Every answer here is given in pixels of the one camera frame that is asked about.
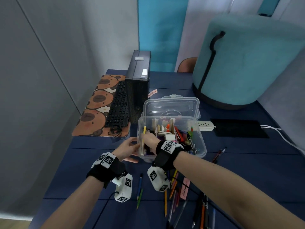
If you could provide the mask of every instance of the green pen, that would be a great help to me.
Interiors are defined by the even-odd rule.
[[[142,193],[143,193],[143,189],[141,188],[139,200],[138,200],[138,203],[137,203],[137,209],[139,208],[139,205],[140,205],[140,201],[141,201],[141,198],[142,198]]]

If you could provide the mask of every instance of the mouse pad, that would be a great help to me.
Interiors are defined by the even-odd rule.
[[[85,110],[78,120],[73,136],[112,136],[108,135],[110,128],[105,128],[113,95],[119,81],[125,80],[124,75],[103,75],[99,80]],[[121,137],[128,135],[130,122],[122,128]]]
[[[216,127],[214,129],[216,136],[269,138],[258,121],[211,119],[211,122]]]

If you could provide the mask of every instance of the blue table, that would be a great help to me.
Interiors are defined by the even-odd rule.
[[[106,74],[125,75],[125,70],[108,70]],[[184,97],[194,96],[192,77],[188,73],[151,72],[150,91],[158,89],[152,98],[162,98],[171,94]],[[210,118],[258,120],[262,125],[277,127],[273,119],[258,102],[238,111],[227,111],[200,103],[200,120]],[[299,151],[288,145],[272,129],[266,129],[269,139],[216,137],[214,132],[202,132],[207,147],[204,159],[210,161],[215,153],[227,146],[225,154],[219,158],[219,165],[240,175],[257,188],[302,219],[305,219],[305,159]],[[111,137],[74,137],[67,150],[40,206],[30,229],[39,228],[42,223],[73,193],[84,181],[86,173],[96,158],[113,151],[130,136],[137,135],[137,126],[132,125],[126,138]],[[126,163],[127,170],[134,179],[132,197],[126,203],[118,203],[112,198],[96,228],[164,228],[164,195],[154,191],[146,176],[150,164],[140,160],[138,164]],[[140,173],[144,174],[140,208],[136,210],[136,193]],[[84,228],[91,229],[105,199],[114,192],[115,185],[102,191],[94,210]],[[196,194],[189,191],[189,203],[177,228],[191,226],[196,204]],[[235,228],[226,218],[216,213],[216,228]]]

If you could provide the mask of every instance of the pink eraser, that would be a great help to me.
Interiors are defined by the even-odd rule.
[[[188,187],[190,186],[190,183],[191,181],[188,180],[187,178],[183,179],[183,184],[187,185]],[[181,194],[180,194],[180,198],[184,200],[186,200],[186,196],[188,195],[188,191],[189,191],[189,189],[185,185],[182,186]]]

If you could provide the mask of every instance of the power outlet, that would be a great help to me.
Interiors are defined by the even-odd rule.
[[[197,121],[200,131],[213,131],[215,126],[211,121]]]

